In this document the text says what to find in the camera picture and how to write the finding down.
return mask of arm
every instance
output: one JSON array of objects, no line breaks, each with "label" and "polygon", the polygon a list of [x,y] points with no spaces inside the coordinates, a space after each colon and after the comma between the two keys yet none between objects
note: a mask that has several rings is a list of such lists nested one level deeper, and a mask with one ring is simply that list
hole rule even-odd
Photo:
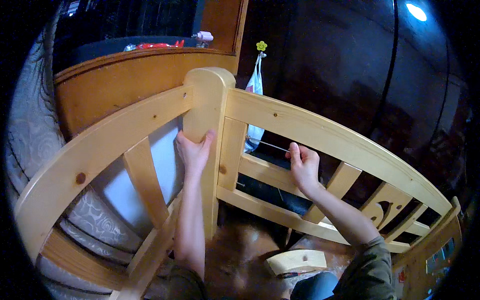
[{"label": "arm", "polygon": [[377,228],[372,221],[355,207],[341,201],[318,182],[318,154],[296,143],[290,144],[291,173],[302,193],[325,214],[337,228],[338,232],[355,248],[379,237]]},{"label": "arm", "polygon": [[187,139],[183,131],[178,133],[176,139],[185,165],[185,179],[173,250],[175,260],[197,272],[202,280],[205,273],[205,233],[200,180],[214,138],[215,132],[209,130],[199,144]]}]

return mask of person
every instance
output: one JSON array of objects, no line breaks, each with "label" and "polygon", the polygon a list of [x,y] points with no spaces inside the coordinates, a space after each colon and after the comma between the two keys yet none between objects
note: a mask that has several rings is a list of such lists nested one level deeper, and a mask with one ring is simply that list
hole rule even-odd
[{"label": "person", "polygon": [[[177,148],[185,165],[185,180],[174,238],[178,266],[170,275],[171,299],[208,299],[203,284],[205,240],[200,178],[214,138],[212,130],[199,144],[188,140],[182,131],[177,135]],[[340,280],[329,272],[317,274],[298,282],[290,299],[396,299],[390,252],[372,221],[321,186],[318,181],[320,158],[315,151],[291,143],[286,158],[291,161],[291,174],[300,191],[328,217],[358,253]]]}]

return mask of wooden floor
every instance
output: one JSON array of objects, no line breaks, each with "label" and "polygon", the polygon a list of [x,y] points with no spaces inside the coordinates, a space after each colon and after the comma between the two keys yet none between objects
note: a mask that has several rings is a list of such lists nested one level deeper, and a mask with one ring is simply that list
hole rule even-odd
[{"label": "wooden floor", "polygon": [[[288,299],[299,280],[318,273],[317,271],[289,279],[275,278],[264,262],[266,258],[287,250],[284,239],[286,230],[282,231],[281,226],[243,211],[234,210],[232,213],[230,210],[228,215],[222,218],[225,219],[223,226],[206,247],[205,285],[210,299]],[[308,235],[289,249],[323,251],[327,271],[339,278],[354,255],[349,246]],[[161,291],[162,287],[158,284],[152,285],[149,294],[158,295]]]}]

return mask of wooden headboard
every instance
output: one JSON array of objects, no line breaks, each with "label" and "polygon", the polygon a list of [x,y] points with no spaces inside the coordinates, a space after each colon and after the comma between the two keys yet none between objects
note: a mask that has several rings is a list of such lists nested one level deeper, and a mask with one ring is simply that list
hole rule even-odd
[{"label": "wooden headboard", "polygon": [[[82,279],[113,289],[112,299],[139,299],[171,248],[179,201],[165,205],[148,135],[178,116],[183,116],[185,135],[194,142],[201,141],[210,128],[218,132],[202,177],[207,238],[215,233],[221,199],[289,228],[347,243],[315,207],[302,218],[236,190],[240,172],[304,197],[286,169],[243,153],[248,124],[340,159],[341,164],[326,186],[339,198],[361,172],[383,180],[361,209],[378,228],[390,222],[412,198],[420,201],[386,235],[391,252],[415,249],[417,243],[440,231],[458,213],[456,198],[448,202],[420,173],[371,140],[307,110],[234,87],[235,78],[225,69],[194,69],[186,74],[183,85],[120,109],[69,141],[30,180],[14,210],[32,262],[41,254]],[[154,224],[125,271],[106,265],[55,227],[76,195],[120,156]],[[385,214],[377,204],[380,201],[390,203]],[[441,216],[432,227],[416,221],[427,207]],[[419,237],[412,244],[395,241],[404,231]]]}]

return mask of white plastic bag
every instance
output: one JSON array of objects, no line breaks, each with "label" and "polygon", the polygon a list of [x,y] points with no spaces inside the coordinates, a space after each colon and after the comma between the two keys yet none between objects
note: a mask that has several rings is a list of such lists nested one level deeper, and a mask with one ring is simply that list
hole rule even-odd
[{"label": "white plastic bag", "polygon": [[[261,67],[262,67],[262,58],[264,58],[265,56],[266,54],[264,54],[263,52],[260,52],[258,54],[257,62],[255,63],[255,70],[253,71],[253,75],[248,81],[247,87],[245,88],[247,92],[252,92],[260,95],[264,94],[264,87],[262,85]],[[264,134],[264,131],[265,129],[262,129],[260,127],[248,125],[247,135],[256,140],[261,140]],[[247,140],[245,142],[245,149],[243,151],[244,152],[253,151],[258,147],[258,144],[259,142]]]}]

